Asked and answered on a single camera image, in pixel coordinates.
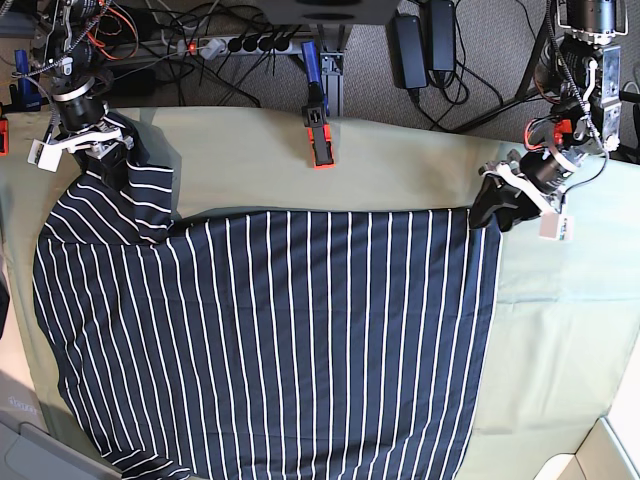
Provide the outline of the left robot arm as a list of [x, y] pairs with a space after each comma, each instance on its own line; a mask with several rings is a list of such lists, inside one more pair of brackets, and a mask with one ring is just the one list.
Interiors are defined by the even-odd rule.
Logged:
[[589, 156], [608, 160], [620, 146], [624, 91], [621, 49], [615, 40], [629, 32], [623, 1], [550, 1], [540, 46], [548, 47], [549, 67], [539, 87], [549, 113], [524, 128], [525, 152], [484, 164], [481, 189], [469, 210], [469, 225], [491, 223], [502, 232], [539, 219], [540, 234], [568, 237], [569, 178]]

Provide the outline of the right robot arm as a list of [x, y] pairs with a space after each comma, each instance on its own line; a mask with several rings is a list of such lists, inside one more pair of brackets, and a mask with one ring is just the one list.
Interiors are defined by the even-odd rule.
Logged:
[[[53, 83], [50, 91], [45, 90], [51, 104], [51, 122], [43, 140], [33, 140], [29, 152], [28, 162], [39, 169], [48, 172], [56, 172], [63, 152], [67, 151], [74, 156], [83, 172], [88, 168], [94, 168], [97, 179], [107, 189], [117, 194], [124, 193], [125, 189], [141, 187], [142, 193], [161, 193], [167, 200], [160, 203], [136, 203], [149, 207], [152, 211], [166, 213], [171, 216], [172, 201], [172, 170], [165, 167], [156, 168], [147, 165], [148, 154], [144, 146], [139, 143], [138, 131], [127, 119], [120, 118], [115, 113], [109, 113], [109, 107], [103, 102], [101, 93], [96, 93], [94, 88], [99, 74], [106, 74], [99, 80], [109, 90], [113, 83], [113, 77], [108, 70], [98, 70], [97, 73], [89, 72], [91, 60], [87, 60], [99, 45], [95, 38], [89, 39], [91, 30], [96, 27], [100, 19], [111, 12], [119, 15], [110, 5], [112, 1], [64, 1], [63, 6], [53, 7], [53, 14], [58, 15], [52, 20], [52, 32], [60, 27], [66, 29], [63, 39], [54, 42], [58, 56], [54, 59], [46, 58], [53, 52], [49, 47], [44, 48], [44, 63], [36, 72], [24, 73], [25, 80], [32, 80], [32, 76], [38, 72], [54, 72]], [[81, 54], [80, 60], [74, 59], [74, 51], [81, 43], [86, 52]], [[311, 146], [312, 162], [314, 168], [329, 168], [334, 166], [330, 126], [327, 121], [326, 101], [321, 80], [315, 44], [312, 40], [303, 42], [302, 45], [303, 69], [306, 72], [308, 91], [307, 104], [303, 106], [302, 116], [305, 128], [308, 131], [309, 145]], [[60, 126], [61, 137], [52, 139], [54, 128]], [[143, 173], [159, 172], [169, 175], [168, 187], [164, 184], [153, 186], [151, 184], [131, 183], [133, 172]], [[509, 220], [508, 205], [502, 205], [499, 209], [498, 200], [506, 200], [507, 186], [504, 184], [500, 190], [497, 177], [493, 180], [486, 178], [482, 188], [470, 209], [470, 226], [479, 229], [489, 225], [495, 220], [501, 232], [509, 231], [514, 222]]]

